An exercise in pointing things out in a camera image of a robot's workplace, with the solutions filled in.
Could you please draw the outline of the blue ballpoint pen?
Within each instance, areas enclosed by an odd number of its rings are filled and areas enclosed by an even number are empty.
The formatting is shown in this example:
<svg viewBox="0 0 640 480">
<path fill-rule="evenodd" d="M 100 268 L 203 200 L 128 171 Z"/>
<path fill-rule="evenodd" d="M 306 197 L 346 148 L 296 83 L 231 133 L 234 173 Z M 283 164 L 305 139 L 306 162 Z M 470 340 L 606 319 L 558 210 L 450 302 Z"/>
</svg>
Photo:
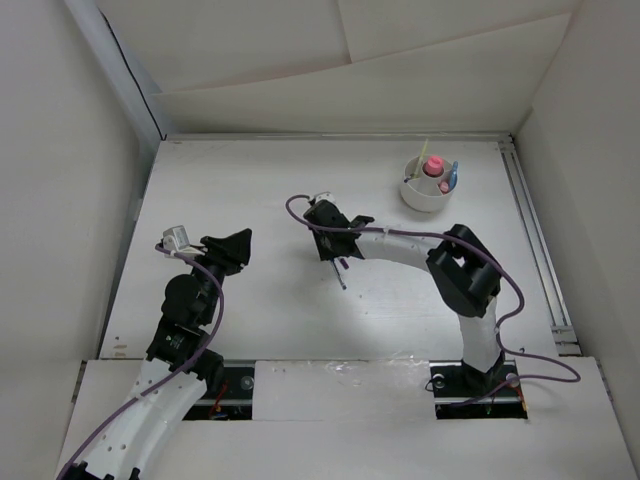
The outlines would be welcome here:
<svg viewBox="0 0 640 480">
<path fill-rule="evenodd" d="M 347 289 L 347 285 L 346 285 L 346 283 L 345 283 L 345 281 L 343 279 L 343 276 L 342 276 L 341 271 L 340 271 L 340 269 L 339 269 L 339 267 L 338 267 L 338 265 L 336 263 L 336 260 L 335 259 L 330 260 L 330 264 L 331 264 L 331 267 L 332 267 L 332 269 L 334 271 L 334 274 L 335 274 L 335 276 L 336 276 L 336 278 L 338 280 L 340 288 L 342 289 L 342 291 L 345 291 Z"/>
</svg>

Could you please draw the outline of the yellow pen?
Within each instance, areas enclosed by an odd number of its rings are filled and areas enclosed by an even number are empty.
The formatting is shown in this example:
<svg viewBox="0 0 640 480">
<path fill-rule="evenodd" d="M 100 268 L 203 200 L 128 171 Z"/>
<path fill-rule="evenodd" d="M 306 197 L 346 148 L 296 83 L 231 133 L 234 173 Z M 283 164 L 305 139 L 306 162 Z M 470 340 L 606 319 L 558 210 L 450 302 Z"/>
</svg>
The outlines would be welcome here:
<svg viewBox="0 0 640 480">
<path fill-rule="evenodd" d="M 425 157 L 425 154 L 426 154 L 426 151 L 427 151 L 427 148 L 428 148 L 428 144 L 429 144 L 429 139 L 426 138 L 425 141 L 424 141 L 424 144 L 422 146 L 421 152 L 420 152 L 420 154 L 417 157 L 417 160 L 415 162 L 413 172 L 421 172 L 422 171 L 422 167 L 423 167 L 423 163 L 424 163 L 424 157 Z"/>
</svg>

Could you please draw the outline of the pink capped glue bottle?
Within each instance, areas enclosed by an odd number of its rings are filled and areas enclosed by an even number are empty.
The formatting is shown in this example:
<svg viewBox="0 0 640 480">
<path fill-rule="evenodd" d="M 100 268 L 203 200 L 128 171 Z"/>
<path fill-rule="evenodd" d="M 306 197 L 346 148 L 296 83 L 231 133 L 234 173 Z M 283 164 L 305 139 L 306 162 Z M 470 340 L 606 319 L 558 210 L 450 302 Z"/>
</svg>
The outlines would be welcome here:
<svg viewBox="0 0 640 480">
<path fill-rule="evenodd" d="M 430 156 L 423 164 L 423 173 L 431 178 L 439 178 L 444 174 L 444 160 L 439 156 Z"/>
</svg>

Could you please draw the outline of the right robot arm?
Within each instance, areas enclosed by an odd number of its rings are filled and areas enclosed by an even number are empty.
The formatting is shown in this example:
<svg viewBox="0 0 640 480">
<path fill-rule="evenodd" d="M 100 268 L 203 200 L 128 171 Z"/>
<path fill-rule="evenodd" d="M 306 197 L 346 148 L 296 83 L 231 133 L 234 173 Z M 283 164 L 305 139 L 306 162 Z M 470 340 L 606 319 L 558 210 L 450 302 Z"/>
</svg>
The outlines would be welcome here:
<svg viewBox="0 0 640 480">
<path fill-rule="evenodd" d="M 496 305 L 502 275 L 473 232 L 456 224 L 444 238 L 405 236 L 366 228 L 371 217 L 352 220 L 324 195 L 310 202 L 303 219 L 311 224 L 320 259 L 385 260 L 429 273 L 444 304 L 456 313 L 462 336 L 461 376 L 469 394 L 494 387 L 504 363 L 497 335 Z"/>
</svg>

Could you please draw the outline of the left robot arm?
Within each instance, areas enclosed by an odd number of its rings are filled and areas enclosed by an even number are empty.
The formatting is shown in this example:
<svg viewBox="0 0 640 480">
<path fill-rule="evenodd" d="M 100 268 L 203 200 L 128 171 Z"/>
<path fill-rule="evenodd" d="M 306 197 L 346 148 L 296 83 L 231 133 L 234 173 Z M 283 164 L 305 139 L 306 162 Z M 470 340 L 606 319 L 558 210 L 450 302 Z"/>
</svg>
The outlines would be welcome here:
<svg viewBox="0 0 640 480">
<path fill-rule="evenodd" d="M 224 386 L 224 359 L 210 350 L 225 309 L 224 280 L 249 264 L 251 229 L 194 246 L 183 227 L 155 248 L 190 266 L 165 286 L 161 317 L 123 404 L 63 465 L 61 479 L 146 479 L 188 411 Z"/>
</svg>

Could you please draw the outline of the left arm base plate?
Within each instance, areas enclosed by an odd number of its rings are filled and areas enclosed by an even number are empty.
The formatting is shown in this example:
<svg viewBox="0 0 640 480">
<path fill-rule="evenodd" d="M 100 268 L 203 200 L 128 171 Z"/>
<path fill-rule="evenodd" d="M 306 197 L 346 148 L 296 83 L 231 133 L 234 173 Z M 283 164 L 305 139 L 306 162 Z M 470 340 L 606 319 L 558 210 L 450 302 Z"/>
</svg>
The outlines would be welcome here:
<svg viewBox="0 0 640 480">
<path fill-rule="evenodd" d="M 206 393 L 185 414 L 184 421 L 248 421 L 252 419 L 254 363 L 231 363 L 224 368 L 222 385 Z"/>
</svg>

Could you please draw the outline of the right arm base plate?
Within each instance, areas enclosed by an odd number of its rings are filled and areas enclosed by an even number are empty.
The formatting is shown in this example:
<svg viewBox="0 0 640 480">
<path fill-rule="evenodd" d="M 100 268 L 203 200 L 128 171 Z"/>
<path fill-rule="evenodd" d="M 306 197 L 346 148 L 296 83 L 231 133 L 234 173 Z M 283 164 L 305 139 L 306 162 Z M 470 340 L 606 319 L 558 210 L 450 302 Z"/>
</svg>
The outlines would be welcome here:
<svg viewBox="0 0 640 480">
<path fill-rule="evenodd" d="M 484 420 L 528 418 L 520 387 L 497 387 L 508 376 L 517 375 L 514 361 L 507 361 L 487 386 L 472 386 L 459 361 L 430 364 L 430 377 L 424 389 L 433 395 L 438 420 Z"/>
</svg>

